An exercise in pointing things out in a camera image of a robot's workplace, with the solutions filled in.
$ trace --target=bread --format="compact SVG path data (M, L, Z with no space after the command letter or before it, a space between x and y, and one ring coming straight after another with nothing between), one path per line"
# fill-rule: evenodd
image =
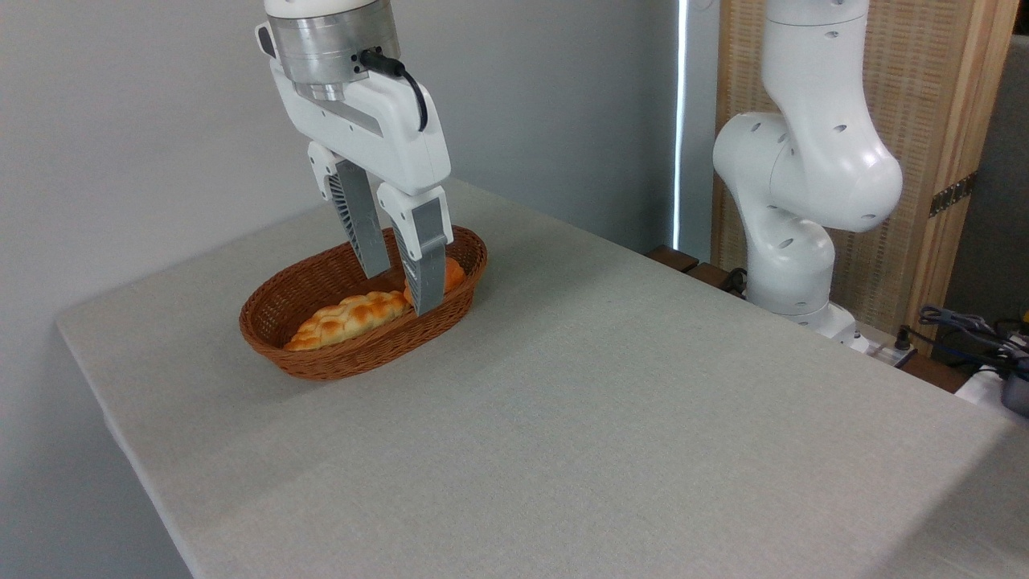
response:
M338 345L400 318L411 305L399 292L370 292L351 296L340 305L326 306L300 325L283 350L313 351Z
M457 287L464 281L465 274L464 268L461 267L461 263L457 262L454 257L447 257L447 272L443 279L443 294L451 291L451 289ZM403 299L407 300L407 303L415 305L415 299L411 296L411 285L407 280L403 280Z

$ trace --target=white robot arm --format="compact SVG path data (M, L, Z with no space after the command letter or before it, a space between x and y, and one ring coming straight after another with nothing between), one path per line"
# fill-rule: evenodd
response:
M854 319L829 303L836 257L821 225L868 230L900 198L861 82L868 0L768 0L761 79L782 114L722 128L714 166L747 236L747 299L863 350Z
M396 58L389 0L264 0L255 32L289 118L365 275L389 268L376 210L393 221L419 315L442 302L454 240L439 183L450 155L432 97ZM372 195L367 173L384 182Z

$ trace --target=metal hinge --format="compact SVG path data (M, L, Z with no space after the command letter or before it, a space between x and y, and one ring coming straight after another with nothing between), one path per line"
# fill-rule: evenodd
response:
M929 216L935 217L951 205L971 194L971 189L975 186L975 177L978 175L979 171L973 171L972 174L932 195L932 205L929 206Z

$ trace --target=black cable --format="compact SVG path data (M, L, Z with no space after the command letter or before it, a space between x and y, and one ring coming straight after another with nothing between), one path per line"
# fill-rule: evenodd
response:
M367 68L368 70L374 70L394 78L404 78L407 80L407 83L411 84L411 88L415 92L415 100L418 101L418 112L421 117L421 122L418 125L418 132L425 132L425 126L429 124L429 107L425 103L425 95L422 94L422 87L415 81L415 77L407 72L407 68L403 66L403 63L372 50L361 51L359 60L361 66Z
M936 340L933 340L932 338L930 338L930 337L928 337L928 336L926 336L924 334L920 334L919 332L915 331L912 327L907 326L907 325L901 326L900 330L901 330L901 332L906 332L906 333L908 333L908 334L910 334L912 336L915 336L916 338L922 340L923 342L926 342L928 345L932 345L933 347L936 347L937 349L939 349L939 350L942 350L942 351L944 351L944 352L946 352L948 354L951 354L953 356L956 356L958 358L963 358L965 360L969 360L969 361L972 361L972 362L978 362L978 363L980 363L980 364L982 364L984 366L992 366L993 368L996 368L997 370L1004 370L1004 371L1007 371L1007 372L1014 372L1014 373L1016 373L1016 374L1018 374L1020 376L1025 376L1027 374L1026 368L1024 366L1020 366L1019 364L1014 364L1014 365L1012 365L1012 364L1005 364L1004 361L1000 360L999 358L989 358L989 357L985 357L985 356L979 356L979 355L973 355L973 354L969 354L969 353L966 353L966 352L954 350L953 348L948 347L946 345L943 345L943 343L941 343L941 342L938 342Z
M407 79L407 83L411 84L411 89L415 91L415 100L418 101L418 111L422 114L422 123L418 126L418 132L422 133L425 131L425 126L429 123L429 107L425 104L425 95L422 94L422 87L419 86L415 77L411 75L406 70L403 71L403 77Z
M982 364L975 362L974 360L959 360L957 362L951 362L947 365L948 368L953 368L955 370L964 366L982 366Z
M952 332L939 338L944 338L961 333L970 340L993 349L1010 348L1029 354L1029 350L1019 345L1007 336L1000 335L994 327L991 327L986 320L979 316L958 314L946 309L936 306L925 306L919 311L919 324L923 326L943 326L952 329Z

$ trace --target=wicker basket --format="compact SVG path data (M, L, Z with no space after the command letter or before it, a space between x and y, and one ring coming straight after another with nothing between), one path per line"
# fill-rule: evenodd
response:
M322 251L275 274L250 296L240 313L240 331L257 354L283 372L309 381L336 381L378 368L450 330L471 307L475 284L486 268L486 245L471 230L455 226L447 254L467 277L422 317L410 311L397 320L339 345L309 352L286 352L306 320L349 296L403 289L403 268L393 229L383 231L392 267L371 279L349 243Z

